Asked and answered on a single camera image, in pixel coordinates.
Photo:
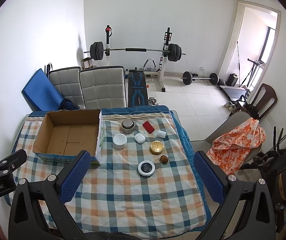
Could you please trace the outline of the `grey quilted cushion left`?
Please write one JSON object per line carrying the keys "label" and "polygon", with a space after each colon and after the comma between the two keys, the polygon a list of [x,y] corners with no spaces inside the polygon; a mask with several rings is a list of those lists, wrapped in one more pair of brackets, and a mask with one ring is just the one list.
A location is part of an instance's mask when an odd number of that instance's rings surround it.
{"label": "grey quilted cushion left", "polygon": [[69,67],[50,71],[49,80],[56,90],[80,109],[85,109],[79,80],[80,67]]}

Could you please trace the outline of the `open cardboard box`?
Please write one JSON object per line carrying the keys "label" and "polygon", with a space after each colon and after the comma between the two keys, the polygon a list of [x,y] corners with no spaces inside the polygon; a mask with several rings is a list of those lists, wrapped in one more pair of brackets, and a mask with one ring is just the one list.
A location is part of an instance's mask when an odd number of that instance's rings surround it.
{"label": "open cardboard box", "polygon": [[46,113],[33,145],[44,161],[70,163],[82,150],[92,165],[101,164],[103,118],[100,109],[61,110]]}

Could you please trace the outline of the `orange white patterned cloth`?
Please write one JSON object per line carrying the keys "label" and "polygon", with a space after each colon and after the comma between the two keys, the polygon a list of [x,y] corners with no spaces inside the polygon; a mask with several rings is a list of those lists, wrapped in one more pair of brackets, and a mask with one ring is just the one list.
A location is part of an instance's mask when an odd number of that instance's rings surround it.
{"label": "orange white patterned cloth", "polygon": [[250,152],[266,140],[259,120],[249,118],[231,131],[216,138],[206,155],[226,175],[235,174]]}

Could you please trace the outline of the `grey quilted cushion right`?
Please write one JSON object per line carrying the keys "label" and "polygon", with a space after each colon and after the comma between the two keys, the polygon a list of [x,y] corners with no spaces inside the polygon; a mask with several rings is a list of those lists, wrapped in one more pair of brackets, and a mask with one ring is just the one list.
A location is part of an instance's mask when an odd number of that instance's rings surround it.
{"label": "grey quilted cushion right", "polygon": [[79,72],[80,87],[86,109],[125,108],[124,68],[96,67]]}

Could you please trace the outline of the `blue folded mat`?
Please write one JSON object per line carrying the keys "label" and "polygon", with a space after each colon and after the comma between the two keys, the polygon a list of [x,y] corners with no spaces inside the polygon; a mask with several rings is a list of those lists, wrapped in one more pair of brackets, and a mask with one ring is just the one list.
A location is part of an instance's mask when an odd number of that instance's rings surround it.
{"label": "blue folded mat", "polygon": [[42,69],[35,72],[22,93],[37,111],[57,111],[64,100]]}

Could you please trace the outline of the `treadmill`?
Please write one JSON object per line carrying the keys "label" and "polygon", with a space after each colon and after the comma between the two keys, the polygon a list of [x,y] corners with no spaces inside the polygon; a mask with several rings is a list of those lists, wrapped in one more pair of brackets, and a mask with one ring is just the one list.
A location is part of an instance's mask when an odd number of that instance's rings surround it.
{"label": "treadmill", "polygon": [[247,59],[247,60],[251,62],[253,66],[239,87],[218,85],[218,88],[224,93],[224,95],[228,98],[229,101],[236,101],[242,95],[245,96],[245,98],[247,99],[247,97],[251,93],[249,88],[254,80],[254,77],[256,76],[258,72],[257,69],[265,65],[265,63],[260,60],[259,61],[253,61],[251,59]]}

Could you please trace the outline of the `brown walnut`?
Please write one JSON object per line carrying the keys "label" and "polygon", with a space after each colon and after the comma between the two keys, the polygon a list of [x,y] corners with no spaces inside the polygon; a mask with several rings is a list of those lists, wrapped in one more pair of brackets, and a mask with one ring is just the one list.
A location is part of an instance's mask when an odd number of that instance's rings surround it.
{"label": "brown walnut", "polygon": [[162,164],[167,164],[169,159],[168,159],[168,156],[162,154],[160,157],[159,157],[159,160]]}

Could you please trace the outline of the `small white cylinder container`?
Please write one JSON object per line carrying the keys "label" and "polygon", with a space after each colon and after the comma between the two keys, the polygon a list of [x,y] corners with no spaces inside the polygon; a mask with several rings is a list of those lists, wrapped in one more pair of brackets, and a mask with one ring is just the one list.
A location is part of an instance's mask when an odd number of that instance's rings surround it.
{"label": "small white cylinder container", "polygon": [[161,131],[161,130],[159,130],[159,131],[157,132],[157,136],[160,137],[160,138],[163,138],[163,139],[165,139],[166,134],[167,134],[166,132]]}

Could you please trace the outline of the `white earbuds case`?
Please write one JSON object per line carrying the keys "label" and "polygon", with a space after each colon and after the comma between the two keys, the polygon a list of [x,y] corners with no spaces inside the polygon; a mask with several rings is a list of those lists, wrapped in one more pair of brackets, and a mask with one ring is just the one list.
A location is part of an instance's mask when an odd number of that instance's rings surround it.
{"label": "white earbuds case", "polygon": [[137,133],[134,136],[134,140],[138,143],[138,144],[143,144],[146,141],[146,137],[141,134],[141,133]]}

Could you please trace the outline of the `white round dark-top tin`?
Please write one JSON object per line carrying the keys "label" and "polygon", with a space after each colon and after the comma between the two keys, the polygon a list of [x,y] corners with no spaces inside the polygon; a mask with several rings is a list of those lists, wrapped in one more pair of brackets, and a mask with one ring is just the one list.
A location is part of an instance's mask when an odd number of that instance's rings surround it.
{"label": "white round dark-top tin", "polygon": [[155,172],[155,165],[153,162],[149,160],[145,160],[139,163],[137,167],[137,171],[140,174],[140,176],[143,177],[151,177]]}

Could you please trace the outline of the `silver round speaker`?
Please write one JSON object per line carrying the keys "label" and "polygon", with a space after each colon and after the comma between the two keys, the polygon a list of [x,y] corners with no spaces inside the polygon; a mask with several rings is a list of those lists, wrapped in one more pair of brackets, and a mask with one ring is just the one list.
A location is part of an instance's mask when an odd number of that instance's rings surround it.
{"label": "silver round speaker", "polygon": [[130,134],[135,130],[135,123],[131,119],[124,119],[121,123],[123,133]]}

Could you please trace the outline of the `dark wooden chair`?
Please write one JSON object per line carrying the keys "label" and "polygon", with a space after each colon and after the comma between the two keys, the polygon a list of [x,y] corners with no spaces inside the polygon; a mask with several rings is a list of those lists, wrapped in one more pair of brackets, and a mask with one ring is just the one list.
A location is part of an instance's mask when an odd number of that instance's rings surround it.
{"label": "dark wooden chair", "polygon": [[268,84],[262,83],[255,94],[251,103],[247,102],[244,95],[230,105],[230,115],[243,111],[248,113],[252,118],[261,120],[276,105],[278,97],[274,88]]}

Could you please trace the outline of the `white round jar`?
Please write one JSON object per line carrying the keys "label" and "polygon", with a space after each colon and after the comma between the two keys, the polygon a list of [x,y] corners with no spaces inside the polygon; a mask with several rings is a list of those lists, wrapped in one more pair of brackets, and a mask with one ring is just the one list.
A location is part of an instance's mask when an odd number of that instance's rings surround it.
{"label": "white round jar", "polygon": [[122,133],[118,133],[114,135],[112,142],[113,142],[114,148],[118,150],[122,150],[127,146],[127,137]]}

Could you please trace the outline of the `chrome dumbbell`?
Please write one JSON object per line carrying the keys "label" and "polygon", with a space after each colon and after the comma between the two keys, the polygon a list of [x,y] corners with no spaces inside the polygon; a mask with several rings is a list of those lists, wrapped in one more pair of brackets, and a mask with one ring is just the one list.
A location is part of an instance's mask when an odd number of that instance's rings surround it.
{"label": "chrome dumbbell", "polygon": [[158,102],[157,102],[157,99],[156,99],[156,98],[151,97],[151,98],[148,99],[148,105],[149,105],[149,106],[155,106],[155,105],[157,105],[157,104],[158,104]]}

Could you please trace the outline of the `red rectangular box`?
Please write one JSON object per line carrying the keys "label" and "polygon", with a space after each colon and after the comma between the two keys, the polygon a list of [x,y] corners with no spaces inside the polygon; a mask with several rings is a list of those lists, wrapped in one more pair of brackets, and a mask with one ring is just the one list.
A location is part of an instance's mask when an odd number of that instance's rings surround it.
{"label": "red rectangular box", "polygon": [[152,134],[155,131],[155,128],[150,124],[149,121],[145,121],[142,126],[149,134]]}

